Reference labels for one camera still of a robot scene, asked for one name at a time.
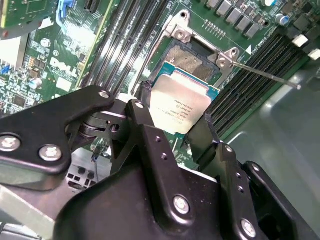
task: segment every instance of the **screw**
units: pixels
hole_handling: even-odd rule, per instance
[[[225,148],[226,148],[226,150],[228,151],[228,152],[230,152],[230,153],[232,153],[232,148],[231,147],[229,147],[228,145],[225,145]]]
[[[219,61],[220,68],[225,67],[225,65],[226,65],[226,59],[224,57],[220,58],[220,61]]]
[[[2,152],[13,152],[17,150],[20,147],[20,145],[20,140],[15,136],[0,136],[0,151]]]
[[[251,238],[255,238],[256,237],[256,230],[254,228],[254,226],[252,226],[251,222],[249,222],[246,219],[242,219],[241,220],[241,226],[244,230],[244,232]]]
[[[254,170],[256,170],[257,172],[259,172],[259,171],[260,171],[260,169],[259,169],[259,167],[258,167],[257,165],[252,164],[252,167],[253,167],[253,169],[254,169]]]
[[[106,93],[105,91],[99,92],[99,95],[100,95],[101,97],[105,98],[105,99],[108,99],[108,98],[109,98],[109,94]]]
[[[187,214],[190,210],[189,204],[182,196],[175,196],[173,199],[175,209],[181,214]]]
[[[139,102],[139,101],[137,101],[137,102],[135,103],[135,105],[136,105],[138,108],[140,108],[140,109],[144,109],[144,108],[145,108],[145,106],[144,106],[141,102]]]
[[[54,162],[62,157],[62,152],[58,146],[48,144],[40,149],[39,156],[45,161]]]

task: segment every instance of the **black plastic bracket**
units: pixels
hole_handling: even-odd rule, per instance
[[[249,178],[260,228],[269,239],[319,239],[261,166],[247,161],[242,169]]]
[[[111,174],[141,160],[155,219],[169,233],[182,233],[194,223],[195,209],[166,136],[154,127],[148,108],[139,100],[131,100],[125,111],[130,138],[118,157],[112,160]],[[177,210],[175,197],[187,202],[187,212]]]
[[[219,140],[210,116],[203,115],[187,139],[199,170],[217,179],[220,185],[221,235],[237,240],[266,239],[258,225],[247,175],[238,165],[233,149]],[[245,222],[250,224],[252,233],[244,230]]]
[[[113,104],[112,95],[90,86],[0,119],[0,137],[14,136],[20,142],[16,150],[0,151],[0,183],[32,190],[57,187],[71,164],[69,138],[79,130],[72,127],[67,136],[67,126]],[[40,157],[47,145],[59,148],[60,159]]]

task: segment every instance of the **pins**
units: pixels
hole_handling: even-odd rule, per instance
[[[226,36],[226,33],[223,30],[221,30],[218,26],[214,25],[212,22],[208,21],[207,19],[204,21],[204,24],[202,25],[202,28],[204,27],[205,27],[205,30],[207,30],[210,33],[213,33],[217,37],[220,37],[220,39]]]

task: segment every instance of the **chip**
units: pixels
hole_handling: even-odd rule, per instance
[[[79,56],[80,62],[83,62],[85,60],[85,58],[86,58],[86,55],[81,53],[80,56]]]
[[[257,16],[255,16],[255,18],[253,19],[253,21],[257,24],[259,23],[259,21],[262,19],[262,16],[260,14],[258,14]]]
[[[245,2],[245,1],[243,1],[243,0],[238,0],[238,1],[236,2],[235,6],[236,6],[237,8],[240,8],[240,7],[242,6],[242,4],[244,4],[244,2]]]
[[[40,64],[39,64],[39,68],[44,69],[45,66],[46,66],[46,63],[41,61]]]
[[[154,125],[183,137],[218,94],[206,82],[165,62],[151,90],[150,114]]]
[[[32,70],[30,71],[30,73],[29,73],[29,76],[30,76],[32,79],[38,78],[39,75],[40,75],[40,73],[39,73],[37,70],[35,70],[35,69],[32,69]]]
[[[15,95],[14,100],[13,100],[13,104],[17,105],[19,107],[24,107],[26,104],[26,100],[19,95]]]
[[[35,60],[33,61],[33,66],[39,67],[39,64],[40,64],[40,60],[39,60],[39,59],[35,59]]]
[[[292,12],[293,9],[294,9],[293,4],[292,4],[290,1],[288,1],[288,2],[284,5],[284,7],[282,8],[282,12],[283,12],[284,14],[288,15],[288,14],[290,14],[290,13]]]
[[[305,13],[309,13],[311,10],[312,10],[312,5],[309,2],[307,2],[302,8],[302,11],[304,11]]]
[[[249,16],[250,13],[251,13],[253,10],[254,10],[254,9],[253,9],[252,6],[248,6],[248,8],[244,11],[244,14],[247,15],[247,16]]]

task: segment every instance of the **black ram slot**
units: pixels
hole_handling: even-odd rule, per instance
[[[90,13],[94,14],[98,10],[100,2],[101,0],[92,0],[92,4],[89,9]]]
[[[92,5],[92,1],[93,0],[85,0],[84,2],[84,9],[90,9],[91,5]]]
[[[280,68],[281,72],[278,72],[279,76],[284,76],[287,71],[291,69],[295,64],[300,60],[299,57],[295,56],[295,60],[291,61],[290,64],[286,64],[283,68]],[[263,77],[263,85],[261,85],[258,89],[252,87],[251,92],[253,94],[249,95],[250,98],[247,99],[246,102],[242,102],[242,104],[233,107],[229,111],[229,116],[221,119],[219,122],[223,124],[218,124],[216,127],[221,130],[221,132],[225,133],[234,123],[233,120],[237,121],[240,119],[257,101],[259,101],[266,92],[268,92],[274,85],[277,83],[275,81],[269,80]]]
[[[304,54],[286,37],[275,32],[247,65],[283,77]],[[277,82],[241,69],[207,109],[221,137]]]
[[[258,51],[258,53],[254,54],[252,58],[248,61],[247,65],[253,68],[257,67],[259,62],[263,62],[263,59],[271,54],[271,51],[275,46],[281,42],[281,36],[273,35]],[[220,105],[224,104],[224,102],[229,99],[229,96],[237,91],[238,86],[247,79],[250,75],[250,72],[245,70],[240,70],[234,79],[224,88],[224,90],[218,95],[218,97],[214,100],[214,104],[211,104],[208,108],[208,113],[215,113],[218,109],[220,109]]]

